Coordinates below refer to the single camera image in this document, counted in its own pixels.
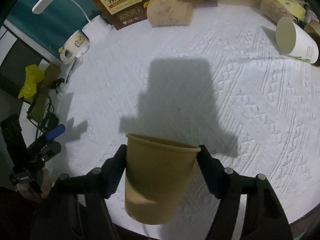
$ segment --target white paper cup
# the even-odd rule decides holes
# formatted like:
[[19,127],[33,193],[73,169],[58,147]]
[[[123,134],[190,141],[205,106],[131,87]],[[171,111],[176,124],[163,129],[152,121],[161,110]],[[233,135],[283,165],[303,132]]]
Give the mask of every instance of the white paper cup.
[[316,42],[287,17],[282,17],[277,24],[276,41],[284,55],[311,64],[318,60],[319,49]]

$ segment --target brown paper cup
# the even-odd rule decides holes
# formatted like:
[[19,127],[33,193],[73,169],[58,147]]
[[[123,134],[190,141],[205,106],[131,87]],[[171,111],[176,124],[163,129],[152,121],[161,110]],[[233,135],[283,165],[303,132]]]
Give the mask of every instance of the brown paper cup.
[[306,26],[304,27],[304,31],[308,34],[310,33],[317,33],[318,35],[320,35],[320,24],[315,21],[315,20],[311,20],[308,24],[306,24]]
[[147,8],[152,26],[190,25],[192,14],[192,4],[180,1],[151,0]]
[[145,135],[127,138],[125,210],[140,223],[166,223],[188,188],[201,149]]
[[262,0],[260,9],[275,23],[278,23],[282,17],[290,18],[297,23],[297,19],[278,0]]

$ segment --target yellow plastic bag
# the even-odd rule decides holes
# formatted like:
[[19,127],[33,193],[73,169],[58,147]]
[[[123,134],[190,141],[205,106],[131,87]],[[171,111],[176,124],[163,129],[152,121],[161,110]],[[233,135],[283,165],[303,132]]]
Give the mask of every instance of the yellow plastic bag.
[[38,69],[38,66],[33,64],[26,67],[26,81],[20,90],[18,98],[28,98],[37,93],[37,84],[45,79],[44,72]]

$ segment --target cartoon print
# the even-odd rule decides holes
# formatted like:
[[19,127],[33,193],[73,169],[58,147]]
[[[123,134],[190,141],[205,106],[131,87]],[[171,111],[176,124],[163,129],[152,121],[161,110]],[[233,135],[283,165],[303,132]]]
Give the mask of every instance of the cartoon print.
[[84,43],[84,37],[79,36],[78,39],[75,41],[75,46],[79,48],[82,43]]

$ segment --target cup handle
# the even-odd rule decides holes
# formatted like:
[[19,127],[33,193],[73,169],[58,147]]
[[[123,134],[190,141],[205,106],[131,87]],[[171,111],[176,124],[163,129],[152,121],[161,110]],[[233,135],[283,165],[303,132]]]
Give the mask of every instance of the cup handle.
[[65,49],[62,49],[61,52],[60,52],[60,59],[64,62],[64,63],[67,63],[67,64],[70,64],[73,59],[75,58],[76,55],[71,55],[71,57],[66,57],[65,55]]

